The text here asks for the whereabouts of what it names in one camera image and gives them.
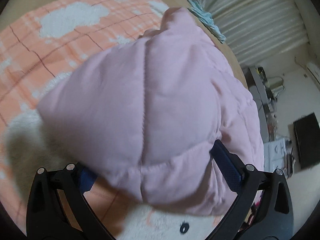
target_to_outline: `white curtain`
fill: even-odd
[[[294,0],[199,0],[242,67],[308,42]]]

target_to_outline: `blue object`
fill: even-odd
[[[192,6],[191,8],[188,8],[189,11],[207,27],[210,33],[212,33],[221,43],[224,43],[226,37],[220,32],[218,26],[214,24],[211,14],[203,10],[199,2],[193,0],[187,1]]]
[[[81,194],[89,191],[92,188],[97,177],[98,176],[92,171],[90,171],[88,168],[86,167],[83,168],[78,180],[78,188]]]
[[[231,191],[239,195],[242,189],[242,176],[230,158],[231,153],[220,140],[216,140],[210,150],[210,155],[218,165]]]

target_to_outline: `pink jacket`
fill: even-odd
[[[257,106],[185,8],[160,30],[100,52],[39,103],[70,153],[140,202],[223,214],[235,193],[209,150],[216,139],[263,169]]]

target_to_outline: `light blue cloth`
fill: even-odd
[[[188,2],[192,6],[188,8],[189,11],[196,16],[221,43],[224,43],[226,37],[220,32],[218,26],[214,24],[211,14],[203,10],[201,4],[197,1],[188,0]]]

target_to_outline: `silver screw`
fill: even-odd
[[[67,165],[67,170],[72,171],[75,168],[75,165],[73,163],[70,163]]]
[[[254,171],[254,166],[251,165],[251,164],[248,164],[248,165],[246,166],[246,168],[247,168],[248,171]]]
[[[282,171],[281,169],[276,169],[276,173],[277,173],[278,175],[282,175],[282,174],[283,174],[283,171]]]
[[[39,168],[39,169],[37,170],[37,173],[38,173],[38,174],[44,173],[44,168]]]

